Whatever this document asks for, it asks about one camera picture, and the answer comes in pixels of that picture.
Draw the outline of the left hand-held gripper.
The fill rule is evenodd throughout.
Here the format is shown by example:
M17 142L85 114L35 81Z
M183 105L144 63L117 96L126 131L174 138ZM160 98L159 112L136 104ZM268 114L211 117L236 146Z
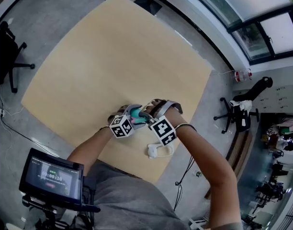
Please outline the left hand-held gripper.
M142 105L140 104L129 104L125 106L124 113L130 114L135 109L140 109ZM144 127L146 123L133 123L126 115L116 115L111 124L109 125L110 130L116 138L125 138L134 134L135 130Z

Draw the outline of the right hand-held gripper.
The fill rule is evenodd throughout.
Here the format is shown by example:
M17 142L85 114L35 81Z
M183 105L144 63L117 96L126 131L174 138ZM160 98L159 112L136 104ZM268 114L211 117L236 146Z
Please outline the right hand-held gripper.
M140 111L139 116L148 125L149 129L153 131L159 142L166 146L172 143L176 138L176 131L171 122L167 119L166 113L169 109L176 110L180 115L183 110L180 103L167 100L168 102L163 105L155 118L145 111Z

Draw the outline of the person's right forearm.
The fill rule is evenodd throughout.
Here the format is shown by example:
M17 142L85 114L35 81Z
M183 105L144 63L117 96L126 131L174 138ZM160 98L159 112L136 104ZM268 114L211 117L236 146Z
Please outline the person's right forearm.
M165 117L210 184L209 228L242 230L237 178L228 161L175 108L169 108Z

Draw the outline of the person's left forearm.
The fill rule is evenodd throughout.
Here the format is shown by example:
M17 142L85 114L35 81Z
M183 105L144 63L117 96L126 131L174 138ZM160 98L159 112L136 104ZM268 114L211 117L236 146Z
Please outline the person's left forearm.
M84 172L92 167L106 144L113 137L108 126L103 127L91 138L76 147L68 157L68 161L84 165Z

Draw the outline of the person's right hand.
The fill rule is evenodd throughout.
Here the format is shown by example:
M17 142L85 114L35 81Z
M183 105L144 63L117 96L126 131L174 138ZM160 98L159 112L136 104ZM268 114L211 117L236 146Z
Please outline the person's right hand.
M160 109L166 104L167 100L154 99L151 104L149 104L143 111L150 115L152 118L155 118L159 113Z

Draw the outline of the person's left hand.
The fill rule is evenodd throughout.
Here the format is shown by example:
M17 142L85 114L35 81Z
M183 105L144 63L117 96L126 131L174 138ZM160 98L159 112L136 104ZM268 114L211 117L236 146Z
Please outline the person's left hand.
M124 115L124 112L125 112L126 108L127 108L127 105L121 106L121 107L119 108L118 111L112 113L112 114L108 117L108 119L107 119L107 120L108 120L108 124L110 124L110 123L114 120L114 118L115 118L116 115L117 115L117 116Z

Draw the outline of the person's grey clothing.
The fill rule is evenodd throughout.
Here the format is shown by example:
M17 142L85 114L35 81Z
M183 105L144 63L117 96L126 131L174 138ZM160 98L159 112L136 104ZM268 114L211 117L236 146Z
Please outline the person's grey clothing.
M165 196L151 183L101 161L88 172L96 181L95 230L190 230Z

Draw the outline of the white garment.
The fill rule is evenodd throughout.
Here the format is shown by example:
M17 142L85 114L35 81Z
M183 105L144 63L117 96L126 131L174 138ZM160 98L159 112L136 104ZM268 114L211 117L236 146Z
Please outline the white garment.
M252 108L252 101L251 100L244 100L244 101L240 101L240 102L231 100L229 103L233 107L237 107L238 106L241 111L250 112L250 110Z

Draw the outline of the wooden bench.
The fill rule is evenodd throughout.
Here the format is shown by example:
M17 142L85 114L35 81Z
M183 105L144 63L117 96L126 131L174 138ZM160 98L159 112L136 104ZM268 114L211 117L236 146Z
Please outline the wooden bench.
M226 160L232 167L237 181L240 180L244 168L250 157L253 146L253 134L250 130L235 133Z

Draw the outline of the black office chair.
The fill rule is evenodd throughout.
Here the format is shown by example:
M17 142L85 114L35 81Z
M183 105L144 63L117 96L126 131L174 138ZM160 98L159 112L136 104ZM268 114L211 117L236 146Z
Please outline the black office chair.
M12 93L17 93L17 88L13 85L14 68L34 69L35 64L16 63L16 59L21 50L27 48L23 42L20 46L15 42L15 35L9 29L6 21L0 23L0 85L4 83L6 75L9 75L10 87Z
M231 123L236 124L236 132L244 132L251 126L251 116L257 118L259 122L259 111L256 108L255 112L252 112L252 102L267 88L272 87L273 80L271 77L263 77L245 94L235 96L231 101L227 102L224 97L220 98L221 102L224 102L227 109L227 113L221 116L215 116L214 120L227 117L227 123L225 130L221 133L225 134Z

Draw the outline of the water jug with red label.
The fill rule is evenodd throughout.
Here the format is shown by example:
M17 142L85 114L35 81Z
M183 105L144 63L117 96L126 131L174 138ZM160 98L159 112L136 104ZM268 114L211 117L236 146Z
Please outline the water jug with red label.
M252 80L251 69L236 70L234 72L234 78L235 78L236 82L244 82L247 80Z

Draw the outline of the black monitor screen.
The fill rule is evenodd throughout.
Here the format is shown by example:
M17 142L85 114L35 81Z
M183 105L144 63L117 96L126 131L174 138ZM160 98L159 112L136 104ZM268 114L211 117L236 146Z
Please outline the black monitor screen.
M69 209L82 205L84 165L31 148L19 190L33 198Z

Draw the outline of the grey locker cabinet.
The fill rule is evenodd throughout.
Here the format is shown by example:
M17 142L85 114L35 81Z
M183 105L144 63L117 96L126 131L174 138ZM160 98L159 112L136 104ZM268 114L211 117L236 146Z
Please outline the grey locker cabinet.
M252 109L260 113L293 114L293 84L266 88L252 101Z

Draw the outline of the black-framed window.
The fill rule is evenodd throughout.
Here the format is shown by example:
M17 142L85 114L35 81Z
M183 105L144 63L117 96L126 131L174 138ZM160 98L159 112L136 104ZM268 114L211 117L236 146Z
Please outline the black-framed window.
M250 65L293 57L293 0L198 0Z

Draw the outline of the black monitor mount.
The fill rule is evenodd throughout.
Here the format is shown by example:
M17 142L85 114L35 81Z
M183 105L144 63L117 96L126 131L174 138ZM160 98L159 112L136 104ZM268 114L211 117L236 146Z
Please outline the black monitor mount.
M91 178L83 176L74 186L65 183L46 182L32 195L22 197L26 207L40 209L45 220L39 220L36 230L70 230L76 217L82 219L87 230L94 230L94 214L100 208L94 204L96 185Z

